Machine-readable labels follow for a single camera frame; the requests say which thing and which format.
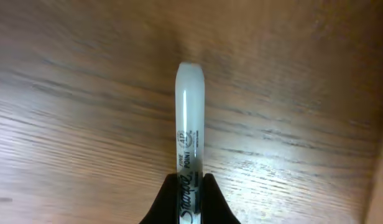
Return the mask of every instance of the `circular logo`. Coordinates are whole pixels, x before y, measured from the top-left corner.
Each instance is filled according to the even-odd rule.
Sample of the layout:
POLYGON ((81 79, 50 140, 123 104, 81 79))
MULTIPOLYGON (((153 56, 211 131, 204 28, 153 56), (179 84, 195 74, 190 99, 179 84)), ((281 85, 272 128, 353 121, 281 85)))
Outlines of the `circular logo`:
POLYGON ((180 147, 186 149, 192 145, 193 137, 190 133, 186 133, 185 131, 178 131, 177 141, 180 147))

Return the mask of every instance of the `sharpie marker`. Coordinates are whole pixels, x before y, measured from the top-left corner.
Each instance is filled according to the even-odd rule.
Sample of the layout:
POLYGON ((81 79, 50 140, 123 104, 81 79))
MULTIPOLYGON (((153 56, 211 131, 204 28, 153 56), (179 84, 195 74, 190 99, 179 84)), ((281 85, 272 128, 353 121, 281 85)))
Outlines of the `sharpie marker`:
POLYGON ((178 223, 201 223, 205 84, 201 67, 179 65, 175 84, 178 223))

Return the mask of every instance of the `white marker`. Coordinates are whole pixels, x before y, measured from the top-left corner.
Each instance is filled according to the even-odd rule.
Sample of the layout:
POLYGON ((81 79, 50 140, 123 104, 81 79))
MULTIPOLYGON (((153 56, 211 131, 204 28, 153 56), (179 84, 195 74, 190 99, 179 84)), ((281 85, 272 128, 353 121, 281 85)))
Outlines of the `white marker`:
POLYGON ((179 65, 175 84, 180 224, 201 223, 205 84, 201 67, 179 65))

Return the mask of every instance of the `wooden surface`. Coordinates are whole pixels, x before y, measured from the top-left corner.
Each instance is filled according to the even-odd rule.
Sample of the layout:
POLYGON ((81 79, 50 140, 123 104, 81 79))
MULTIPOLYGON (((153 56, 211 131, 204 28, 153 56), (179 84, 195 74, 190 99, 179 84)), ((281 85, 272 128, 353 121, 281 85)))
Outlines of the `wooden surface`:
POLYGON ((374 187, 369 203, 367 224, 383 224, 383 140, 380 158, 376 164, 374 187))
POLYGON ((242 223, 361 223, 383 1, 0 0, 0 223, 138 223, 175 171, 175 73, 242 223))

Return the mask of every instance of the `wooden table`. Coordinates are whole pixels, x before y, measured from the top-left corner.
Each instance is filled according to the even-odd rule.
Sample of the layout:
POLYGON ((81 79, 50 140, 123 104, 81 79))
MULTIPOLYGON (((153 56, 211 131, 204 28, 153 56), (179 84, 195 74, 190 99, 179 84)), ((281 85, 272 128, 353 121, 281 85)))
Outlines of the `wooden table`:
POLYGON ((383 1, 0 1, 0 223, 138 223, 205 73, 205 172, 241 223, 361 223, 383 1))

